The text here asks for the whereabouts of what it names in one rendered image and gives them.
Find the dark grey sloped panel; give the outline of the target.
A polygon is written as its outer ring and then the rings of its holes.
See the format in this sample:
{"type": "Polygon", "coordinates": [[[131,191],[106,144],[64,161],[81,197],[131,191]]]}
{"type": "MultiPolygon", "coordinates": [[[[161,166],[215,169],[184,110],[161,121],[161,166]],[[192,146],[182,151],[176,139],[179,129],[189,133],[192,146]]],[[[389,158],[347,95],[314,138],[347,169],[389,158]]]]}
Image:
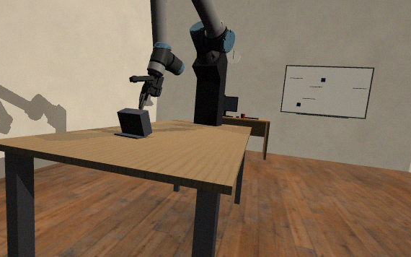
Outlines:
{"type": "Polygon", "coordinates": [[[148,110],[124,108],[118,111],[117,114],[122,133],[115,135],[142,139],[152,133],[148,110]]]}

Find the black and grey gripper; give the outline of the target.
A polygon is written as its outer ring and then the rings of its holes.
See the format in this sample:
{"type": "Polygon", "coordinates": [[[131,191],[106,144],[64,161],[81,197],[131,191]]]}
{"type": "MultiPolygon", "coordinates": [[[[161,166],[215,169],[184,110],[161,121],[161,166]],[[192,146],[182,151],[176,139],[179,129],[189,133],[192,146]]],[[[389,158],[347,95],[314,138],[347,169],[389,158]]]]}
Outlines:
{"type": "Polygon", "coordinates": [[[153,102],[151,101],[151,96],[158,97],[162,92],[162,83],[164,81],[164,77],[162,77],[158,72],[151,70],[148,71],[148,75],[154,76],[154,80],[145,81],[145,83],[143,84],[138,105],[138,109],[140,108],[140,110],[143,110],[145,105],[152,106],[153,102]]]}

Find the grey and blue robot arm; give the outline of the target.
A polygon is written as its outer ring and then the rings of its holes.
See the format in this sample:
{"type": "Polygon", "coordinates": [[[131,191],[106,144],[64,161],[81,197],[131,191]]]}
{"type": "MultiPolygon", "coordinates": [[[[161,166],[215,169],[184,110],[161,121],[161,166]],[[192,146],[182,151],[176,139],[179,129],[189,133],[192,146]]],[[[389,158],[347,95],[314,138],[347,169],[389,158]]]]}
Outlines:
{"type": "MultiPolygon", "coordinates": [[[[234,46],[234,31],[228,30],[221,21],[213,0],[192,0],[201,19],[190,28],[190,36],[197,51],[199,64],[206,65],[216,61],[219,52],[228,53],[234,46]]],[[[147,71],[156,71],[162,76],[164,71],[180,75],[185,68],[167,44],[167,10],[166,0],[150,0],[153,51],[147,71]]],[[[132,76],[130,82],[154,80],[154,76],[132,76]]]]}

